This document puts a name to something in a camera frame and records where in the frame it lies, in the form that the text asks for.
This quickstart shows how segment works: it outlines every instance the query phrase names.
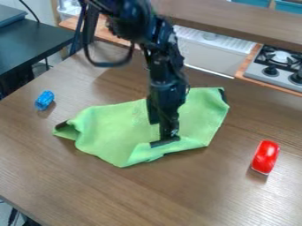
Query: blue plastic object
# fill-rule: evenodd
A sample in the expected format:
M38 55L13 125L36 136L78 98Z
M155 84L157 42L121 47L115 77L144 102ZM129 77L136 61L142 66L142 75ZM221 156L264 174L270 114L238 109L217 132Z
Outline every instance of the blue plastic object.
M46 110L47 107L54 101L55 95L49 90L44 91L37 100L34 102L34 106L38 110Z
M302 14L302 4L276 0L276 10Z
M269 7L270 0L231 0L233 3L251 4L260 7Z

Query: laptop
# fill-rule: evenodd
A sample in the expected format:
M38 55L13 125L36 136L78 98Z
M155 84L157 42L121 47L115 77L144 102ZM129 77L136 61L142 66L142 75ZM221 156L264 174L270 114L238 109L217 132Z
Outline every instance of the laptop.
M0 4L0 27L22 20L27 12Z

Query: wooden table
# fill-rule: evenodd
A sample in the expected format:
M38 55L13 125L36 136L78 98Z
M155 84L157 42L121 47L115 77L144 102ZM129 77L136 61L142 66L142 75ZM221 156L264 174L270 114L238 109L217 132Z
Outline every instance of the wooden table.
M121 51L103 43L95 57L116 58ZM105 71L80 52L5 98L0 102L0 199L54 226L300 225L302 99L241 80L185 72L193 87L225 88L231 109L222 128L207 148L127 169L81 153L51 130L88 106L145 97L141 54L127 67ZM45 89L56 94L56 104L38 113L34 100ZM281 146L269 177L249 170L262 139Z

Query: green cloth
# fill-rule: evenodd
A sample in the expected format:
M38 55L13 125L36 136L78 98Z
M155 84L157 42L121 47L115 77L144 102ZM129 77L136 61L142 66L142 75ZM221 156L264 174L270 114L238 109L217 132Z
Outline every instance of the green cloth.
M95 106L57 126L53 134L75 140L75 146L118 167L150 162L164 154L206 147L221 126L229 106L221 88L193 88L179 109L180 141L151 148L159 139L159 125L150 125L146 99Z

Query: red plastic object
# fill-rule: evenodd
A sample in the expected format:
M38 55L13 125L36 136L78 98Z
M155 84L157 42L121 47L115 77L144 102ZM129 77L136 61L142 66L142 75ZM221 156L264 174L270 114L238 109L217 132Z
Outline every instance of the red plastic object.
M279 155L279 146L273 141L263 140L252 160L252 169L262 174L268 174L274 168Z

